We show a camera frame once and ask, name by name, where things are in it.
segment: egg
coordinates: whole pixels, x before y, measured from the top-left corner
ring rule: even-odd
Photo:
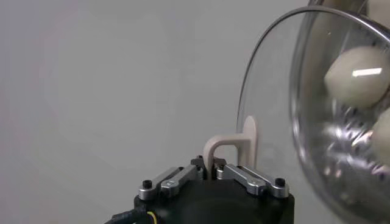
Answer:
[[[390,166],[390,109],[381,114],[372,129],[372,149],[378,159]]]
[[[390,84],[388,57],[381,49],[356,47],[342,53],[325,75],[329,95],[350,107],[378,102]]]

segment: white plastic hook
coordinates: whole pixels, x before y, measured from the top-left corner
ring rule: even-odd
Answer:
[[[238,165],[256,168],[257,156],[257,124],[253,116],[245,119],[243,132],[234,135],[217,135],[207,141],[203,150],[203,159],[211,179],[214,163],[214,152],[221,145],[234,145],[238,151]]]

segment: metal rim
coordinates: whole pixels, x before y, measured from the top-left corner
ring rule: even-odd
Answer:
[[[239,127],[239,125],[240,125],[239,116],[240,116],[241,107],[243,106],[243,92],[244,92],[244,89],[246,87],[247,76],[248,76],[248,73],[249,73],[250,68],[252,66],[252,63],[254,61],[254,58],[256,56],[256,53],[258,51],[258,48],[262,44],[263,40],[267,37],[269,32],[272,31],[275,26],[277,26],[278,24],[280,24],[282,21],[284,21],[285,19],[287,19],[289,17],[292,17],[296,14],[305,13],[305,12],[331,13],[331,14],[338,15],[338,16],[341,16],[343,18],[352,20],[352,21],[358,23],[359,25],[363,26],[367,30],[371,31],[374,35],[381,38],[382,40],[384,40],[388,44],[390,44],[390,35],[389,35],[389,31],[387,28],[381,26],[380,24],[378,24],[374,21],[369,20],[368,18],[365,18],[365,17],[363,17],[359,14],[353,13],[353,12],[344,12],[344,11],[340,11],[337,9],[316,5],[316,6],[301,7],[301,8],[292,10],[292,11],[284,14],[283,16],[278,18],[276,21],[274,21],[267,28],[267,30],[264,32],[264,34],[261,36],[261,38],[259,39],[259,41],[257,42],[257,44],[255,46],[255,49],[252,52],[250,60],[247,64],[245,76],[243,79],[243,83],[241,85],[240,97],[239,97],[239,105],[238,105],[237,120],[236,120],[236,129],[237,130],[240,130],[240,128],[241,128],[241,127]],[[306,158],[304,139],[302,139],[301,129],[300,129],[300,118],[298,117],[299,111],[298,111],[298,108],[296,107],[296,104],[295,104],[295,102],[297,102],[297,100],[299,98],[298,89],[300,88],[300,86],[299,86],[300,79],[299,79],[299,77],[293,77],[293,78],[295,78],[295,79],[291,79],[291,80],[294,80],[294,82],[290,83],[290,90],[289,90],[289,94],[290,94],[290,97],[289,97],[290,98],[290,105],[289,105],[290,111],[289,112],[290,112],[290,120],[292,122],[292,132],[293,132],[294,145],[295,145],[295,148],[297,150],[299,163],[300,163],[301,168],[305,174],[305,177],[309,180],[310,186],[314,189],[315,194],[318,195],[322,199],[322,201],[325,202],[325,204],[328,204],[328,207],[330,207],[330,209],[335,214],[339,215],[342,219],[350,221],[350,222],[367,223],[361,217],[358,217],[355,214],[352,214],[351,212],[346,211],[343,207],[341,207],[335,201],[325,200],[327,196],[324,194],[324,192],[325,192],[325,185],[324,184],[311,184],[310,179],[314,179],[316,181],[319,181],[321,179],[319,178],[318,173],[310,172],[310,170],[314,169],[314,164],[311,160]]]

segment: white wall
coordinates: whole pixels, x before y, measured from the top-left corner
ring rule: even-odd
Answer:
[[[141,180],[235,131],[255,42],[306,3],[0,1],[1,223],[131,209]]]

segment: yellow wire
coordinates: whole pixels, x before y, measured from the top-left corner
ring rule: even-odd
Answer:
[[[147,212],[153,218],[153,224],[157,224],[157,217],[153,212]]]

